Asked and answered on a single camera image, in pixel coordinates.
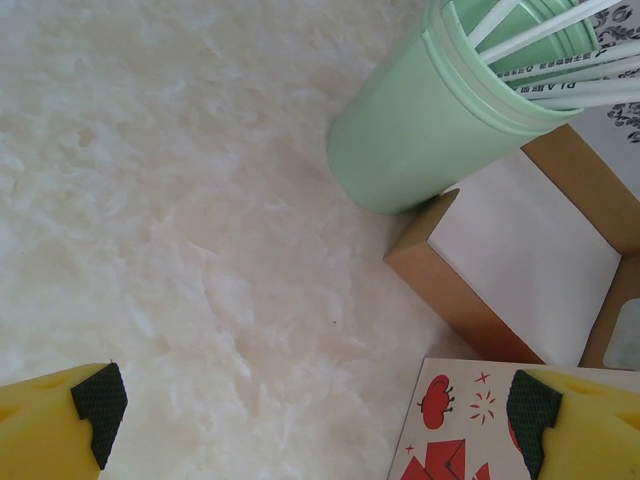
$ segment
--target open box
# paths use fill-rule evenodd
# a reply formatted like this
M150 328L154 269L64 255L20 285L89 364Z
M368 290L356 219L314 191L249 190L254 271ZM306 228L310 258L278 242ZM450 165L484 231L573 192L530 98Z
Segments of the open box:
M540 271L545 270L542 266L534 268L538 278L532 286L539 287L541 290L546 288L546 295L554 297L553 301L561 306L555 313L564 311L566 306L578 307L571 310L576 318L554 317L554 311L547 312L545 308L540 308L540 304L542 307L545 306L546 300L542 295L540 298L536 296L536 288L527 292L528 300L534 305L525 305L528 310L525 308L524 321L518 314L511 315L510 318L501 318L496 312L508 311L509 308L507 310L496 308L494 299L487 300L486 289L483 290L484 293L478 292L484 287L478 288L477 272L474 277L475 282L468 282L468 272L460 271L459 265L452 262L449 255L443 254L443 247L445 250L448 248L446 238L441 238L440 244L434 245L434 239L438 237L438 228L443 228L447 223L447 214L452 215L456 202L463 201L460 200L463 198L460 193L465 193L464 182L461 183L460 191L445 193L428 203L389 251L385 261L486 360L556 363L566 366L576 366L580 362L580 365L585 367L605 368L605 353L620 310L628 301L640 298L640 202L598 154L569 126L561 127L535 140L523 147L523 151L535 165L526 167L520 162L519 168L522 167L525 170L533 168L538 173L542 172L546 179L550 180L550 182L546 180L549 186L559 194L563 194L562 198L568 199L563 201L593 227L595 235L585 236L593 237L590 245L595 248L594 251L602 254L602 258L593 259L593 263L599 265L597 271L593 272L595 286L587 283L580 289L568 289L564 298L562 295L557 295L562 290L562 283L551 288L549 285L554 285L554 281L558 282L555 276L541 279ZM555 195L548 187L545 188L546 190L542 190L546 192L545 195ZM464 201L476 205L482 203L478 198L473 197L471 200ZM461 243L460 248L463 251L465 248L470 251L474 250L476 245L474 244L476 240L469 238L473 237L471 232L474 230L487 232L493 225L487 226L484 223L486 219L483 217L475 218L467 215L466 218L467 221L471 220L472 224L465 225L464 229L459 230L459 237L464 237L464 242L458 243ZM578 225L580 221L576 220L575 223L578 226L575 232L585 230L584 225ZM560 230L564 229L564 226L557 222L555 225L556 227L560 225ZM455 228L454 222L449 226L450 232L455 234ZM500 228L496 227L493 232L496 239L504 240L505 235L507 240L511 236L522 238L522 233L516 231L505 233ZM576 242L582 236L576 233ZM513 242L504 243L504 245L512 244ZM538 242L531 247L539 247ZM574 255L566 242L557 247L558 251L551 251L553 248L555 247L549 250L550 256L555 255L553 258L558 261L563 261L564 257L570 257L574 262L578 269L577 272L573 272L574 280L581 281L580 279L587 278L585 272L591 272L592 269L586 267L589 267L592 262L585 255L588 255L591 247L582 249L582 256ZM482 248L478 247L478 249L482 255ZM520 252L510 250L507 253L512 257L501 260L506 261L507 264L509 261L513 262L516 265L514 269L519 269L515 272L519 278L523 273L526 276L527 272L521 269L526 265L526 262L521 261L522 256L527 254L526 250ZM476 267L482 265L485 272L490 272L490 260L482 258L479 263L476 262ZM558 266L555 266L554 270L552 262L546 268L546 271L555 273L566 270L558 270ZM507 300L509 300L510 289L515 297L518 292L522 293L524 290L522 288L517 290L518 282L512 283L509 275L504 277L502 283L495 280L496 277L493 276L494 285L489 290L506 291ZM590 302L589 308L592 314L588 309L582 309L582 303L585 302ZM554 332L556 327L560 329L558 333ZM554 342L557 344L554 347L555 350L546 351L547 344Z

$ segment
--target red pumpkin illustration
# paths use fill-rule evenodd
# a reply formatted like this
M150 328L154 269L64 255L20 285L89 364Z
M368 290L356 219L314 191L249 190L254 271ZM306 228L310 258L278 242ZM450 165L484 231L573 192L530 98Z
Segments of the red pumpkin illustration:
M439 429L444 424L444 414L453 411L453 407L449 406L455 400L455 397L449 396L452 391L453 387L449 387L449 377L438 375L431 381L422 403L418 403L422 420L429 430Z

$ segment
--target cardboard box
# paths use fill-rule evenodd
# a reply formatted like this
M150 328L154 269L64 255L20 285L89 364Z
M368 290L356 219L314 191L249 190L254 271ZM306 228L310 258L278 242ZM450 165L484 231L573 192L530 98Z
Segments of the cardboard box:
M428 358L388 478L636 478L638 393L635 372Z
M569 126L539 138L523 151L620 254L580 362L606 368L603 358L620 309L640 298L640 202ZM429 244L457 195L451 191L427 204L385 261L484 359L543 363L540 352L516 335Z

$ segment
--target white marble surface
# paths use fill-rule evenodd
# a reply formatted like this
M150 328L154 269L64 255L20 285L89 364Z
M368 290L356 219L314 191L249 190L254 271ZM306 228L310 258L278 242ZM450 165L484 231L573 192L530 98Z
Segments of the white marble surface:
M2 0L0 382L117 361L108 479L384 479L428 352L324 137L412 0Z

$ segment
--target brown cardboard box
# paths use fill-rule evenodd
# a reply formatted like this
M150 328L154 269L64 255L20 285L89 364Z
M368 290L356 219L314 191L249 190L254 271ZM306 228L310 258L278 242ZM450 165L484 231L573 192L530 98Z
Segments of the brown cardboard box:
M581 362L605 368L603 358L620 308L640 298L640 202L569 126L523 151L622 256ZM449 192L427 204L385 261L484 359L543 363L428 245L456 196L456 191Z

